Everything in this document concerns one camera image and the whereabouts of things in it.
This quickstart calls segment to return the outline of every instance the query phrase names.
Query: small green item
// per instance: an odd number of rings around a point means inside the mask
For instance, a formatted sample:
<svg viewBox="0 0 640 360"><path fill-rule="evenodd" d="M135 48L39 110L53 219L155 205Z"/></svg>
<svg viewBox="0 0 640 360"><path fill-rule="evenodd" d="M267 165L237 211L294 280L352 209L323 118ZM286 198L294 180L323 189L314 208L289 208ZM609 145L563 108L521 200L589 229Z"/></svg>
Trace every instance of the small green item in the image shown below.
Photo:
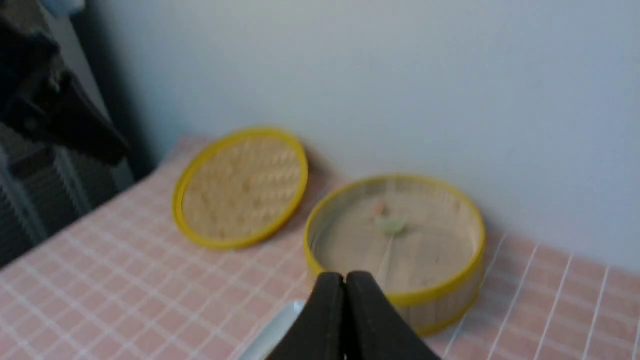
<svg viewBox="0 0 640 360"><path fill-rule="evenodd" d="M406 219L398 220L388 217L376 217L376 226L388 235L397 235L404 230Z"/></svg>

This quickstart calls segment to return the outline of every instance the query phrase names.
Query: orange object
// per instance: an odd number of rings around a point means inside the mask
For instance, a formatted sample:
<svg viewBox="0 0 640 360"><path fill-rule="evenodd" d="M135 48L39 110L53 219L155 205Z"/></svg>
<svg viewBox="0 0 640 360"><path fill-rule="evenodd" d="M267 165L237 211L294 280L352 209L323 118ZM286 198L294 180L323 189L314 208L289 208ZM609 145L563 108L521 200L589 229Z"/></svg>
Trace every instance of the orange object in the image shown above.
<svg viewBox="0 0 640 360"><path fill-rule="evenodd" d="M377 202L372 209L373 216L381 217L385 214L385 203L382 201Z"/></svg>

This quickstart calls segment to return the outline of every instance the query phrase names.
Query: bamboo steamer lid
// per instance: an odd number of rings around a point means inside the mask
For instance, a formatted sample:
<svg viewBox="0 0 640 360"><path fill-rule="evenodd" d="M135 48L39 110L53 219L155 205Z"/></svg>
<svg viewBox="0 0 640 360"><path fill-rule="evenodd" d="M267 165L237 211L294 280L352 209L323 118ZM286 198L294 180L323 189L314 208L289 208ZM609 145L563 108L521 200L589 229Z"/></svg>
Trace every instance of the bamboo steamer lid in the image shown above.
<svg viewBox="0 0 640 360"><path fill-rule="evenodd" d="M251 245L291 217L307 179L305 152L293 136L247 129L212 143L193 160L176 187L174 217L200 245Z"/></svg>

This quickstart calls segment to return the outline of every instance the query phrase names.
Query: steamer basket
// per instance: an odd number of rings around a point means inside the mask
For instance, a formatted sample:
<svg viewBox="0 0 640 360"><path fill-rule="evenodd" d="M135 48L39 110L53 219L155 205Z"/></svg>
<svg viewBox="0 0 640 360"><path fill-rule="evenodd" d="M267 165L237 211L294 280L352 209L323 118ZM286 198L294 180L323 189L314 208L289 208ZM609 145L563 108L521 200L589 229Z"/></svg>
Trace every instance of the steamer basket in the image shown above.
<svg viewBox="0 0 640 360"><path fill-rule="evenodd" d="M207 146L185 169L173 217L199 245L253 245L291 217L307 179L305 151L292 135L272 127L244 129Z"/></svg>
<svg viewBox="0 0 640 360"><path fill-rule="evenodd" d="M374 209L406 226L390 236ZM321 201L305 228L312 281L324 271L371 272L420 335L461 318L483 278L484 224L461 192L436 179L388 175L345 186Z"/></svg>

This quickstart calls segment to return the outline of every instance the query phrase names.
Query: grid pattern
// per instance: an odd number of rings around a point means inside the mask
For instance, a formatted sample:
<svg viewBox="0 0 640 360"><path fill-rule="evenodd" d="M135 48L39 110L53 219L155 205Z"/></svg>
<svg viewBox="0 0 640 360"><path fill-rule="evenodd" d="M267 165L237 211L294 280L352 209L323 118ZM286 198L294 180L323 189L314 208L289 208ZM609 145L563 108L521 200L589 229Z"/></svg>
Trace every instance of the grid pattern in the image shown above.
<svg viewBox="0 0 640 360"><path fill-rule="evenodd" d="M308 297L304 220L335 180L314 174L271 240L216 252L176 229L171 201L205 143L0 272L0 359L237 359L294 299ZM473 308L427 343L446 359L640 360L640 277L491 234Z"/></svg>

